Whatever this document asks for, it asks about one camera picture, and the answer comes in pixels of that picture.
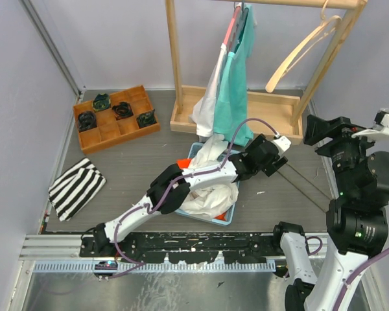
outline wooden pole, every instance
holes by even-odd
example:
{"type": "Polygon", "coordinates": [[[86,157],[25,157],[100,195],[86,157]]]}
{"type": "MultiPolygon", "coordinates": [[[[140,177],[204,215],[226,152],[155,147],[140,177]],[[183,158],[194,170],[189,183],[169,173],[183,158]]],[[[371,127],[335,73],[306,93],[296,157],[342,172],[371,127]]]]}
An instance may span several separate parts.
{"type": "Polygon", "coordinates": [[[325,73],[329,69],[331,63],[335,59],[337,53],[341,49],[344,41],[349,35],[351,29],[355,25],[357,19],[360,16],[360,13],[363,11],[366,6],[367,0],[360,0],[359,5],[354,10],[348,10],[344,14],[343,20],[340,22],[335,35],[330,41],[330,44],[326,48],[320,63],[318,64],[313,76],[310,79],[309,85],[305,89],[305,92],[292,113],[291,125],[295,126],[300,119],[301,115],[304,112],[304,109],[307,107],[310,99],[314,95],[317,87],[320,85],[325,73]]]}
{"type": "Polygon", "coordinates": [[[180,73],[179,45],[177,40],[176,12],[174,9],[174,0],[165,0],[167,26],[169,27],[169,39],[171,50],[171,62],[173,64],[174,87],[176,88],[177,113],[182,113],[183,108],[183,90],[182,76],[180,73]]]}
{"type": "MultiPolygon", "coordinates": [[[[221,0],[221,1],[239,1],[239,0],[221,0]]],[[[246,0],[249,3],[260,3],[264,5],[291,5],[308,6],[322,8],[325,0],[246,0]]],[[[359,0],[329,0],[327,8],[354,9],[357,8],[359,0]]]]}

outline wooden clothes rack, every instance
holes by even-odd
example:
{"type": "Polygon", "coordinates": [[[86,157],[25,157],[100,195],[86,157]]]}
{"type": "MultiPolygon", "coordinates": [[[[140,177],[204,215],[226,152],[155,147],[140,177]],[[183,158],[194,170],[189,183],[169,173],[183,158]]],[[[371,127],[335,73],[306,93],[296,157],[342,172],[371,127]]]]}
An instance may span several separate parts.
{"type": "MultiPolygon", "coordinates": [[[[335,59],[344,41],[353,28],[368,0],[329,0],[327,8],[346,9],[346,13],[333,34],[320,63],[312,75],[308,86],[300,97],[248,92],[248,117],[264,119],[275,127],[282,135],[287,136],[292,144],[300,144],[303,139],[303,124],[301,115],[314,95],[322,78],[335,59]]],[[[310,6],[322,8],[325,0],[249,0],[249,3],[269,5],[310,6]]],[[[180,72],[180,58],[177,38],[176,13],[174,0],[165,0],[171,58],[176,88],[176,102],[170,121],[170,127],[175,132],[196,133],[196,124],[190,122],[193,106],[202,98],[206,88],[183,86],[180,72]]],[[[251,122],[249,127],[254,134],[272,132],[260,122],[251,122]]]]}

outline white wall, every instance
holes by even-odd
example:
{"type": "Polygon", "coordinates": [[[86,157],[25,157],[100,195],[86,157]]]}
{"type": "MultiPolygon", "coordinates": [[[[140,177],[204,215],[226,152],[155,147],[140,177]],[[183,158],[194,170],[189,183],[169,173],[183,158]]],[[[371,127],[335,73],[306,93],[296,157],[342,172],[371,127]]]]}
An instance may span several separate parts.
{"type": "MultiPolygon", "coordinates": [[[[32,0],[64,58],[88,89],[174,87],[164,0],[32,0]]],[[[175,0],[182,82],[206,86],[233,3],[175,0]]],[[[265,87],[278,65],[320,24],[319,8],[254,5],[258,22],[248,85],[265,87]]],[[[329,14],[339,10],[327,10],[329,14]]],[[[306,86],[327,42],[280,87],[306,86]]]]}
{"type": "MultiPolygon", "coordinates": [[[[389,107],[389,0],[386,5],[369,1],[314,101],[323,118],[343,115],[365,126],[371,126],[379,108],[389,107]]],[[[389,151],[389,143],[377,143],[374,150],[389,151]]],[[[389,206],[386,210],[389,225],[389,206]]],[[[375,269],[389,302],[389,257],[375,269]]]]}
{"type": "Polygon", "coordinates": [[[0,310],[35,233],[75,95],[16,0],[0,0],[0,310]]]}

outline red object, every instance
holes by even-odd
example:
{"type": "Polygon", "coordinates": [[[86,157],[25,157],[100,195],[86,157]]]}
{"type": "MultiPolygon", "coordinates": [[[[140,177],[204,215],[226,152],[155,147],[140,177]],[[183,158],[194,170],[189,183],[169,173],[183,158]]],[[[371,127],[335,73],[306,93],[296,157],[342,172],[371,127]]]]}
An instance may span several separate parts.
{"type": "Polygon", "coordinates": [[[188,168],[191,161],[192,159],[177,160],[177,165],[182,170],[183,168],[188,168]]]}
{"type": "Polygon", "coordinates": [[[224,222],[226,221],[226,212],[219,215],[219,216],[216,216],[215,219],[217,220],[223,220],[224,222]]]}

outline teal shirt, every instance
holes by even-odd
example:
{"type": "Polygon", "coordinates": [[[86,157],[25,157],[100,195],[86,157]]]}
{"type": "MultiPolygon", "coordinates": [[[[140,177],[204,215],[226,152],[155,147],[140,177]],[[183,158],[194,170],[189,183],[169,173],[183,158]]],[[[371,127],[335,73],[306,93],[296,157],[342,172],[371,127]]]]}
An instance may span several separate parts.
{"type": "MultiPolygon", "coordinates": [[[[244,32],[235,53],[230,52],[222,72],[218,99],[215,106],[213,131],[224,134],[231,141],[238,125],[248,117],[248,89],[246,86],[246,59],[251,55],[255,41],[252,6],[246,17],[244,32]]],[[[246,146],[253,133],[244,124],[239,130],[235,144],[246,146]]]]}

